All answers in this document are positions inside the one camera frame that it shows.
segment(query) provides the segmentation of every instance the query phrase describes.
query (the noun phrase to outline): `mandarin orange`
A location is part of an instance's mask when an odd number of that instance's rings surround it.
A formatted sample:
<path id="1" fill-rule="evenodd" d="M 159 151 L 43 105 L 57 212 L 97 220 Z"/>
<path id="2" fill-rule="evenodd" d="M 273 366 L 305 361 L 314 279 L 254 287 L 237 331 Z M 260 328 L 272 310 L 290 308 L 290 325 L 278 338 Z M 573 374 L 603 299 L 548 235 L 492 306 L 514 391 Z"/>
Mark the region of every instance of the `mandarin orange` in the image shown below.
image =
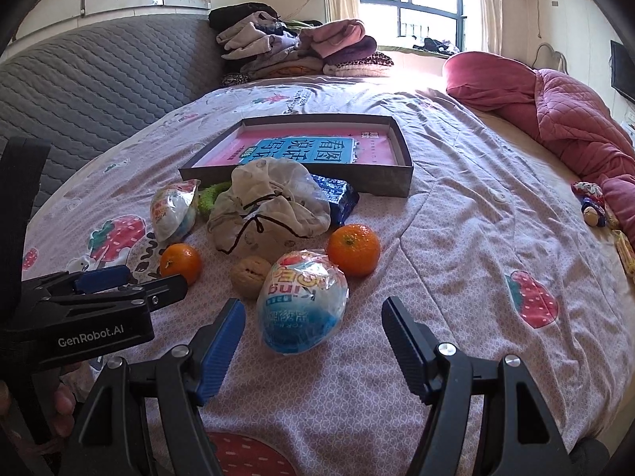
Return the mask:
<path id="1" fill-rule="evenodd" d="M 187 279 L 187 285 L 192 286 L 201 274 L 202 261 L 198 251 L 185 244 L 170 245 L 161 254 L 159 273 L 161 277 L 168 277 L 180 273 Z"/>
<path id="2" fill-rule="evenodd" d="M 371 274 L 377 267 L 381 252 L 377 235 L 362 224 L 340 227 L 331 235 L 326 248 L 328 258 L 350 277 Z"/>

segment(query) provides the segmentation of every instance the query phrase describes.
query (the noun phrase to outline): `open box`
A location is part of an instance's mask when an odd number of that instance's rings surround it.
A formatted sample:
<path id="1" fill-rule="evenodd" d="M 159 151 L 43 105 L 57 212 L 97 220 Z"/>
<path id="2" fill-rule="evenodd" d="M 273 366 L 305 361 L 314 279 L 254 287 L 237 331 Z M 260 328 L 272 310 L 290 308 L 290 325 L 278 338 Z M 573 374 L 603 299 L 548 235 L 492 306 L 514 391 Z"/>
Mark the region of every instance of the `open box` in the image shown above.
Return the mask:
<path id="1" fill-rule="evenodd" d="M 260 157 L 289 157 L 314 175 L 342 179 L 360 193 L 407 197 L 412 159 L 389 116 L 297 114 L 245 118 L 179 168 L 205 188 L 231 181 L 236 166 Z"/>

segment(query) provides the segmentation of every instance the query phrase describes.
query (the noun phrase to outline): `television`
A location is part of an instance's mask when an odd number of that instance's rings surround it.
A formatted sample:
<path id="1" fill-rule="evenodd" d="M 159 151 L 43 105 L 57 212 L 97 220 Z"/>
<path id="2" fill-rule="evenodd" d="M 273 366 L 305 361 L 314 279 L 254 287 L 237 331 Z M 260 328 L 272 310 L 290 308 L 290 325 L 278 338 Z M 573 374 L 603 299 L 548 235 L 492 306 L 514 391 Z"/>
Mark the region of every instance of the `television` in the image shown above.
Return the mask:
<path id="1" fill-rule="evenodd" d="M 635 63 L 628 50 L 611 41 L 611 85 L 627 100 L 635 103 Z"/>

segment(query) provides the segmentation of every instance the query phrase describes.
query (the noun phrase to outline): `green toy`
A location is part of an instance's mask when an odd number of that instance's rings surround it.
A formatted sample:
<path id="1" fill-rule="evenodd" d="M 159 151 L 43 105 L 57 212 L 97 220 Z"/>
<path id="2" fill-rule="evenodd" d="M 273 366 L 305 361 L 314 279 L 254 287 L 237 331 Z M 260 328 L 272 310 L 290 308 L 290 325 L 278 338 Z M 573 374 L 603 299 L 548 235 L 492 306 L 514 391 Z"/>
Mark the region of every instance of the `green toy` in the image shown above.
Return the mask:
<path id="1" fill-rule="evenodd" d="M 214 207 L 218 195 L 222 192 L 226 192 L 231 187 L 231 182 L 221 182 L 220 184 L 213 184 L 209 188 L 205 188 L 199 192 L 198 211 L 205 220 L 210 219 L 210 213 L 212 212 L 212 207 Z"/>

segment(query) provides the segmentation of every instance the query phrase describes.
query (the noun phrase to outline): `blue gripper pad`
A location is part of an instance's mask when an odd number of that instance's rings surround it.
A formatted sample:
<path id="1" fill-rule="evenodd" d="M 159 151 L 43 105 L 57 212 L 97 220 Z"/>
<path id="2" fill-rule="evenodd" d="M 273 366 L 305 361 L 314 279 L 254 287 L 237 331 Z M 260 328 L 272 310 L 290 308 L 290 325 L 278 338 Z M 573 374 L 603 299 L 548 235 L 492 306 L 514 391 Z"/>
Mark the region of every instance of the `blue gripper pad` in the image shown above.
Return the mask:
<path id="1" fill-rule="evenodd" d="M 77 293 L 97 293 L 124 286 L 128 283 L 130 269 L 126 265 L 116 265 L 115 267 L 100 268 L 83 273 L 75 281 L 75 291 Z"/>
<path id="2" fill-rule="evenodd" d="M 429 349 L 417 324 L 398 298 L 391 297 L 383 302 L 382 326 L 408 389 L 425 399 L 431 392 L 425 358 L 434 358 L 434 352 Z M 429 352 L 421 352 L 422 348 L 428 348 Z"/>
<path id="3" fill-rule="evenodd" d="M 210 326 L 199 329 L 192 341 L 194 400 L 199 406 L 220 391 L 234 357 L 246 314 L 238 299 L 230 299 Z"/>

